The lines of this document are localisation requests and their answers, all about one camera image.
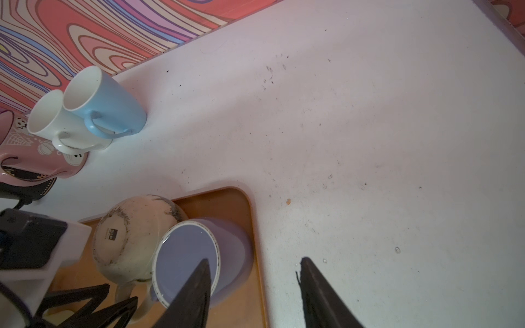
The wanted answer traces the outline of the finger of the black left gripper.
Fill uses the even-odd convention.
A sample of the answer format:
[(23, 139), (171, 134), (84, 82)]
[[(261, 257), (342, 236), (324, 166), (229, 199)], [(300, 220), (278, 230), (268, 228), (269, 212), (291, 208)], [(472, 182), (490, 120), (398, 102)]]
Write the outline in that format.
[(114, 327), (126, 327), (137, 308), (138, 298), (132, 297), (100, 311), (82, 315), (79, 318), (71, 317), (59, 327), (101, 328), (110, 327), (114, 322), (116, 322)]
[(109, 284), (101, 284), (66, 291), (48, 292), (36, 311), (35, 317), (42, 318), (43, 314), (49, 309), (86, 300), (88, 302), (77, 311), (77, 314), (91, 314), (106, 299), (109, 290)]

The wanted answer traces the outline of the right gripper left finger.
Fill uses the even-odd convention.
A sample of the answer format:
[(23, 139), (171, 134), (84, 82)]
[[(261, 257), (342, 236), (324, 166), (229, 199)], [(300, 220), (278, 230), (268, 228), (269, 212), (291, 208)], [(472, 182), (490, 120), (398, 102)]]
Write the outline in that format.
[(206, 327), (211, 298), (209, 261), (202, 260), (154, 328)]

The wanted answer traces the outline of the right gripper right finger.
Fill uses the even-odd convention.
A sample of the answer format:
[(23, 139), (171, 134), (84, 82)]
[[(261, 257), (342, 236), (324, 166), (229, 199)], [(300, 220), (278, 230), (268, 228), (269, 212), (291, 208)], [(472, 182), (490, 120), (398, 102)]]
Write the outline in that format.
[(296, 277), (306, 327), (364, 328), (310, 258), (302, 258), (300, 265)]

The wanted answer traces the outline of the beige ceramic teapot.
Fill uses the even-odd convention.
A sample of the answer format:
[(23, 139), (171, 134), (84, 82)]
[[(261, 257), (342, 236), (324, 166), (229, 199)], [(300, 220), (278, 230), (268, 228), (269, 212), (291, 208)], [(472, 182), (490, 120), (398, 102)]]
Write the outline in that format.
[(92, 256), (97, 270), (117, 285), (115, 302), (129, 299), (137, 285), (146, 285), (146, 296), (131, 317), (131, 324), (145, 317), (155, 302), (150, 289), (157, 247), (171, 227), (188, 218), (179, 205), (167, 198), (140, 195), (118, 203), (99, 221)]

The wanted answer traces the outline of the purple mug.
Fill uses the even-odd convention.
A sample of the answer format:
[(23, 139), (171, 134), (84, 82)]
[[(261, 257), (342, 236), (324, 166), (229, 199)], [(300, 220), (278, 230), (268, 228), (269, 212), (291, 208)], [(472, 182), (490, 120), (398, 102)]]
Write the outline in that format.
[(210, 307), (214, 308), (249, 278), (253, 242), (240, 225), (224, 219), (204, 217), (176, 224), (166, 232), (153, 258), (154, 300), (168, 308), (204, 259), (209, 261)]

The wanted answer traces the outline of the black red mug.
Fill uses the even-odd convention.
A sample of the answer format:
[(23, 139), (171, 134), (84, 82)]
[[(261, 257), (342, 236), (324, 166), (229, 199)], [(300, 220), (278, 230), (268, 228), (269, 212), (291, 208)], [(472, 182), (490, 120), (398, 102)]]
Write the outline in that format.
[(18, 187), (1, 183), (1, 198), (18, 200), (20, 206), (28, 205), (45, 197), (56, 183), (56, 180), (54, 178), (31, 187)]

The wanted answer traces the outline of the white cream mug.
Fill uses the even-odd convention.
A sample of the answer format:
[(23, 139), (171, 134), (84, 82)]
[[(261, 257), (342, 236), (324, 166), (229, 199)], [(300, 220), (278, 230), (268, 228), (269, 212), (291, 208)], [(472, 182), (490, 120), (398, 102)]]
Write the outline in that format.
[(28, 131), (51, 141), (57, 150), (67, 155), (108, 148), (112, 140), (91, 133), (83, 119), (64, 109), (63, 100), (61, 90), (46, 93), (30, 112)]

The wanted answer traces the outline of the pink floral mug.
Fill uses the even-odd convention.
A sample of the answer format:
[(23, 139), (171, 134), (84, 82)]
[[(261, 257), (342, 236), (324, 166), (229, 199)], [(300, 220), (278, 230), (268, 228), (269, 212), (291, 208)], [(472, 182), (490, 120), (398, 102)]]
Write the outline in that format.
[(77, 174), (87, 154), (68, 155), (27, 130), (27, 119), (11, 110), (1, 111), (1, 182), (31, 187), (53, 178)]

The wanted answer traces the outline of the light blue mug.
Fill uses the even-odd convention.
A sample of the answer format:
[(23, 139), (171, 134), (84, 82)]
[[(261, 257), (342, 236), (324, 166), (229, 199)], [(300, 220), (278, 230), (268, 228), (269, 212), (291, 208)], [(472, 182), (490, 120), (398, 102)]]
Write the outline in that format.
[(135, 135), (147, 120), (135, 97), (98, 66), (84, 68), (74, 76), (65, 89), (63, 106), (103, 139)]

